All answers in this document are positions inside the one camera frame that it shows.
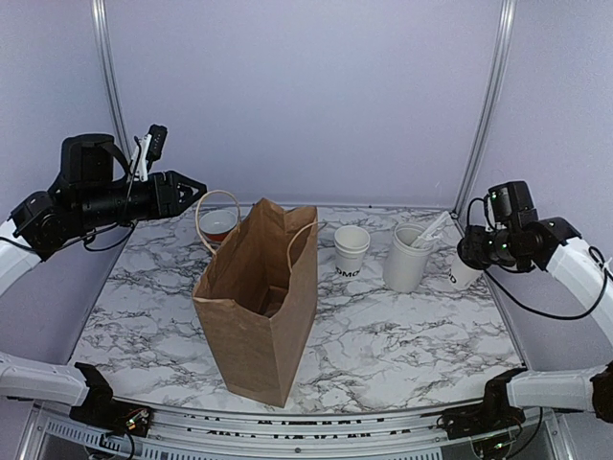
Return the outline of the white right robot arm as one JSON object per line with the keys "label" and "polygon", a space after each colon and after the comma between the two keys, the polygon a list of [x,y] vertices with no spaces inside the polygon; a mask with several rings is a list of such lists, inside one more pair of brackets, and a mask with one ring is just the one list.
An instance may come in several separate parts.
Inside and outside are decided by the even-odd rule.
{"label": "white right robot arm", "polygon": [[[538,220],[534,212],[499,216],[497,227],[467,225],[457,245],[457,264],[450,279],[458,289],[469,285],[467,273],[483,274],[496,265],[514,267],[517,273],[538,268],[550,274],[579,301],[575,315],[560,315],[517,306],[551,321],[593,318],[606,334],[612,333],[612,272],[601,251],[588,244],[564,218]],[[494,429],[507,418],[522,420],[525,407],[551,407],[591,412],[612,420],[612,366],[583,367],[565,371],[511,369],[490,379],[484,397],[468,418],[484,429]]]}

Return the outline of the brown paper takeout bag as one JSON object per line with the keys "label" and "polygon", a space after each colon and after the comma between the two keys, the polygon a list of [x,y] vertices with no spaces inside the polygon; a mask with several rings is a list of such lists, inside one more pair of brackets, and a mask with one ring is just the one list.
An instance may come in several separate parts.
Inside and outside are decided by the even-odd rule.
{"label": "brown paper takeout bag", "polygon": [[210,250],[193,305],[227,389],[287,401],[318,304],[318,211],[263,198]]}

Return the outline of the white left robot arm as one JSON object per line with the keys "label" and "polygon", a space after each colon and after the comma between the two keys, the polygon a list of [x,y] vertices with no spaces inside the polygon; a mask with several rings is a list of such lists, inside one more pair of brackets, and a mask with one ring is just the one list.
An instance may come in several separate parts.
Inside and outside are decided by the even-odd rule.
{"label": "white left robot arm", "polygon": [[140,175],[111,168],[62,168],[52,185],[17,204],[1,221],[1,393],[5,397],[81,406],[100,426],[122,412],[91,365],[68,364],[77,335],[54,340],[60,326],[80,328],[110,268],[105,234],[140,221],[181,216],[207,192],[175,172]]}

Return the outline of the white paper coffee cup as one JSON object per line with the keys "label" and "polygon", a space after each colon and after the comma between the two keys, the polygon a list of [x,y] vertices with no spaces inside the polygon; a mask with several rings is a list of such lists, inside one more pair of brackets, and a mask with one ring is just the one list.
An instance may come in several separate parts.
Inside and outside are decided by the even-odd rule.
{"label": "white paper coffee cup", "polygon": [[450,285],[456,290],[465,290],[469,288],[482,274],[481,270],[474,269],[465,264],[457,255],[448,272],[448,280]]}

